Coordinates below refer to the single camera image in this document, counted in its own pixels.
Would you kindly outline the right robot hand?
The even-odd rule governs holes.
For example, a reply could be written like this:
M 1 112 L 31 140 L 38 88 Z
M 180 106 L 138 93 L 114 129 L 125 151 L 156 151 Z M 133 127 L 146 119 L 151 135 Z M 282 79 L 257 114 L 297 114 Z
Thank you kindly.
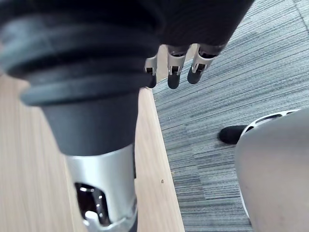
M 3 0 L 0 65 L 29 82 L 66 157 L 90 232 L 138 227 L 134 143 L 146 61 L 164 44 L 218 55 L 251 0 Z

